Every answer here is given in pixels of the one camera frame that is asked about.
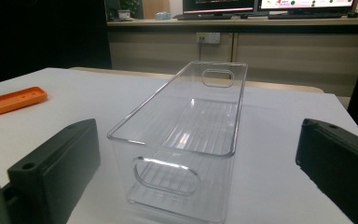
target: monitor screen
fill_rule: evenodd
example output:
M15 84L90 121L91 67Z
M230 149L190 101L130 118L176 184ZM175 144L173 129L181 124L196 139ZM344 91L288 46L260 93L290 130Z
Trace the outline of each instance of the monitor screen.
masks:
M183 0L183 14L234 14L254 10L255 0Z
M354 0L259 0L258 10L290 12L349 12Z

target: wall outlet box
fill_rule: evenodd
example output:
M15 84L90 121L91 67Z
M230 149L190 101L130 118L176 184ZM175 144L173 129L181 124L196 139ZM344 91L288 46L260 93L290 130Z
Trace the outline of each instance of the wall outlet box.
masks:
M220 33L197 33L197 43L220 44Z

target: bin handle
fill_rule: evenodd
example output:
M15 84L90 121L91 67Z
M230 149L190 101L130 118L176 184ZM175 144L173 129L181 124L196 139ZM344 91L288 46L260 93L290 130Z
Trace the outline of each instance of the bin handle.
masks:
M158 186L158 185L149 183L149 182L145 181L139 175L139 172L138 172L138 163L139 162L146 162L147 165L161 165L163 167L171 167L171 168L176 168L176 169L187 171L193 176L193 178L195 180L195 181L193 181L194 187L189 188L188 191L180 191L178 189L170 189L168 187L162 187L162 186ZM149 158L145 158L145 157L134 158L132 160L132 164L133 164L133 173L135 175L135 179L141 185L143 185L146 188L161 190L161 191L164 191L164 192L169 192L169 193L172 193L172 194L177 194L177 195L186 196L186 197L193 195L197 191L197 189L200 188L200 176L199 176L199 174L196 171L194 171L193 169L191 169L189 167L186 167L184 165L180 165L180 164L176 164L176 163L170 163L170 162L166 162L166 161L159 161L159 160L156 160L156 159L149 159Z
M230 82L227 85L222 85L220 83L216 84L216 83L212 83L212 82L207 82L207 81L205 81L205 78L209 78L209 77L206 77L206 75L208 73L215 73L215 74L220 73L221 75L229 75ZM231 71L226 70L226 69L205 69L202 72L201 77L202 77L203 84L208 87L229 88L234 84L234 74Z

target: plastic storage box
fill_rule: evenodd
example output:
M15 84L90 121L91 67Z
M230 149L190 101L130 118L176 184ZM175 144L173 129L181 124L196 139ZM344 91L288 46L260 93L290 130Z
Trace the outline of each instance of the plastic storage box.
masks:
M130 203L225 221L246 71L190 63L108 133Z

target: orange plastic tray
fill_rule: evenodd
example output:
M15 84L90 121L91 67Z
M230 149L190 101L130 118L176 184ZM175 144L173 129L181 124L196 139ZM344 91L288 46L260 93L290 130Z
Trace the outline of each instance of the orange plastic tray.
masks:
M13 91L0 95L0 114L17 110L28 105L35 105L48 98L48 94L39 87L31 87L21 91Z

